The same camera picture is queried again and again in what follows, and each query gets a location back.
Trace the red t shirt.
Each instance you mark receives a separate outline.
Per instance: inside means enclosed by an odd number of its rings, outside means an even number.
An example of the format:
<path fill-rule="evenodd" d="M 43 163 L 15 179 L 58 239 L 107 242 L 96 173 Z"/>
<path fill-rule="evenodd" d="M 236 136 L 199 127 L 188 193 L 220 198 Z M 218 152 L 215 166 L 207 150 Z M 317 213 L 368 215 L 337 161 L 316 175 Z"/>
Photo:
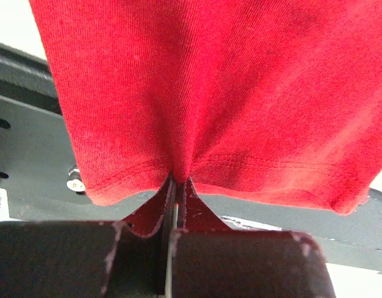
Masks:
<path fill-rule="evenodd" d="M 86 192 L 352 213 L 382 170 L 382 1 L 31 1 Z"/>

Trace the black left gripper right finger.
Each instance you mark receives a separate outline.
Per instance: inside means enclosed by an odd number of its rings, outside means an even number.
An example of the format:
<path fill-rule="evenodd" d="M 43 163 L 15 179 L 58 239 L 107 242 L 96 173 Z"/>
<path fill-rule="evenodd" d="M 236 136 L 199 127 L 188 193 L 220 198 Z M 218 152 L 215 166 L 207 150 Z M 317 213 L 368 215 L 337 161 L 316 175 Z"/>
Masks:
<path fill-rule="evenodd" d="M 334 297 L 319 245 L 291 230 L 235 230 L 198 197 L 176 194 L 169 242 L 170 297 Z"/>

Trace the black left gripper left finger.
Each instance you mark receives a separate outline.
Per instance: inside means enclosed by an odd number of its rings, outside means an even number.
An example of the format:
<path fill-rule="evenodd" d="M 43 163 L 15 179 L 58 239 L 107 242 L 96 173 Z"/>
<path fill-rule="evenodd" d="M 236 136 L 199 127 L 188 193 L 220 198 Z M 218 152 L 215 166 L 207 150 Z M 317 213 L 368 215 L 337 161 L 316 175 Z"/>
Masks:
<path fill-rule="evenodd" d="M 155 297 L 175 189 L 118 221 L 0 222 L 0 297 Z"/>

